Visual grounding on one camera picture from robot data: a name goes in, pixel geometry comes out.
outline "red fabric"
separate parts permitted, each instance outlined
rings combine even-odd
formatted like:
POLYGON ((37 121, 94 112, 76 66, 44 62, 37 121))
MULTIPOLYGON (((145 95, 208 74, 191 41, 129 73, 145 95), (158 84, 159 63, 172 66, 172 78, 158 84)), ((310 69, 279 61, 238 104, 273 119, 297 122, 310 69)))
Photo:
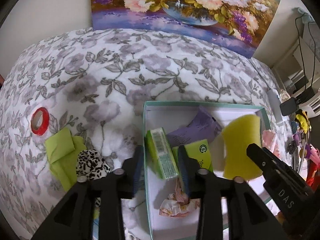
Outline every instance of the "red fabric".
POLYGON ((318 165, 310 161, 309 171, 307 176, 307 184, 315 191, 320 184, 320 177, 316 176, 315 173, 318 170, 318 165))

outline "teal box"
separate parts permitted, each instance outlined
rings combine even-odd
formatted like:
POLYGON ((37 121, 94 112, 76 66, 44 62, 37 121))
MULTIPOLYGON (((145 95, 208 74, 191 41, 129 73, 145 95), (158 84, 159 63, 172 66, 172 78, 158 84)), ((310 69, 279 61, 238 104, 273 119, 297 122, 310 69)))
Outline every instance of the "teal box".
MULTIPOLYGON (((170 102, 147 101, 143 112, 143 139, 144 139, 144 169, 146 203, 148 210, 148 223, 152 240, 195 240, 199 219, 198 208, 185 218, 170 218, 159 215, 159 208, 169 194, 174 193, 175 179, 162 180, 151 168, 152 162, 147 152, 145 136, 148 130, 163 127, 166 133, 172 132, 181 126, 188 125, 198 112, 198 107, 203 106, 219 122, 222 127, 232 120, 245 115, 256 114, 261 118, 261 132, 270 129, 268 115, 261 106, 249 106, 239 104, 224 104, 214 102, 170 102)), ((223 172, 214 170, 217 176, 222 177, 223 172)), ((263 188, 263 176, 250 181, 249 185, 265 202, 271 200, 263 188)), ((223 226, 228 228, 227 204, 222 200, 223 226)))

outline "leopard print fabric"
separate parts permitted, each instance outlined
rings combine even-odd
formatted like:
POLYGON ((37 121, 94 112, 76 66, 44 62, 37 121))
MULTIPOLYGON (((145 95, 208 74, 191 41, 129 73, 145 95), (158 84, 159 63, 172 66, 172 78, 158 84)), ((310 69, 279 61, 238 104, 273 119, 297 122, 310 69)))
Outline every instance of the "leopard print fabric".
MULTIPOLYGON (((88 180, 100 179, 109 174, 110 167, 101 154, 95 150, 84 150, 79 153, 76 174, 77 177, 86 176, 88 180)), ((100 207, 101 200, 97 198, 95 206, 100 207)))

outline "canvas painting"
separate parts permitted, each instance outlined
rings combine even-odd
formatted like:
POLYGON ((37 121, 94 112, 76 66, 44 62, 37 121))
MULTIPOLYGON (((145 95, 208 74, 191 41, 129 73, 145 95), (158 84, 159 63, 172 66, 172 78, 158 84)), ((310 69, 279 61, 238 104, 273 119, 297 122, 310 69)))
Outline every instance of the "canvas painting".
POLYGON ((280 0, 91 0, 93 28, 161 30, 252 57, 280 0))

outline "black device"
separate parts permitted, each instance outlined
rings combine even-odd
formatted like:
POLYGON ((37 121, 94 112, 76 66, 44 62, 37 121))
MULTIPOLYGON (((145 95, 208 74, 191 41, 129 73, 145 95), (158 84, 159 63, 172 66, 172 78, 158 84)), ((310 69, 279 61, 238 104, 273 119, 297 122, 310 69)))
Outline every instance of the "black device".
POLYGON ((299 105, 297 104, 295 98, 290 98, 289 100, 283 102, 280 105, 280 110, 281 110, 281 114, 283 116, 287 116, 287 115, 293 114, 296 111, 298 111, 299 105))
MULTIPOLYGON (((143 148, 105 178, 79 181, 67 192, 34 234, 32 240, 91 240, 93 208, 101 197, 100 240, 124 240, 121 198, 132 198, 143 163, 143 148)), ((283 228, 273 214, 241 178, 217 177, 201 169, 178 150, 180 181, 191 198, 201 198, 197 240, 222 240, 221 198, 228 204, 230 240, 287 240, 287 232, 300 240, 316 240, 320 231, 320 191, 315 193, 291 167, 267 149, 249 145, 247 155, 262 169, 265 189, 286 217, 283 228)))
POLYGON ((124 240, 121 199, 131 199, 138 190, 143 147, 106 177, 78 182, 47 216, 32 240, 92 240, 94 203, 101 198, 99 239, 124 240))
POLYGON ((247 156, 263 171, 263 186, 286 218, 285 232, 296 239, 320 239, 320 188, 313 192, 296 171, 266 148, 250 144, 247 156))

